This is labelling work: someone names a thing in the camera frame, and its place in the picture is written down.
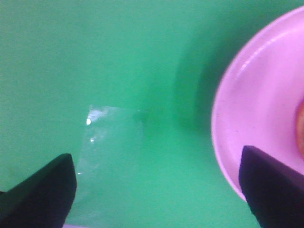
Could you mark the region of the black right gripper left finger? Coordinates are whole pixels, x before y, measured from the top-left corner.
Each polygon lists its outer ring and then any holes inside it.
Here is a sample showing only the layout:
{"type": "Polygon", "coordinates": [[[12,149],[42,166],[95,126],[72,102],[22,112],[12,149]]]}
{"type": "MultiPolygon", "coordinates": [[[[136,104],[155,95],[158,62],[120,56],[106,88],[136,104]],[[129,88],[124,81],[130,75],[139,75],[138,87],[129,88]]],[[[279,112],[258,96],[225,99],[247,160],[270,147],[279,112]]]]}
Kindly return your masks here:
{"type": "Polygon", "coordinates": [[[61,228],[77,188],[71,154],[64,153],[0,194],[2,228],[61,228]]]}

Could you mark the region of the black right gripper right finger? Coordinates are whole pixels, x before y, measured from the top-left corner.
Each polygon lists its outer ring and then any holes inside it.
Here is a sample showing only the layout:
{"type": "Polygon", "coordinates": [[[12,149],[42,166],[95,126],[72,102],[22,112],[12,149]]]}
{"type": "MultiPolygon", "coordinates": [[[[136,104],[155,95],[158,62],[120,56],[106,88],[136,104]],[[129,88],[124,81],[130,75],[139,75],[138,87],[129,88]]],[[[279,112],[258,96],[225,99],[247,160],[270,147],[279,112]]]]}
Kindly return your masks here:
{"type": "Polygon", "coordinates": [[[304,226],[304,176],[255,146],[244,146],[239,184],[263,228],[304,226]]]}

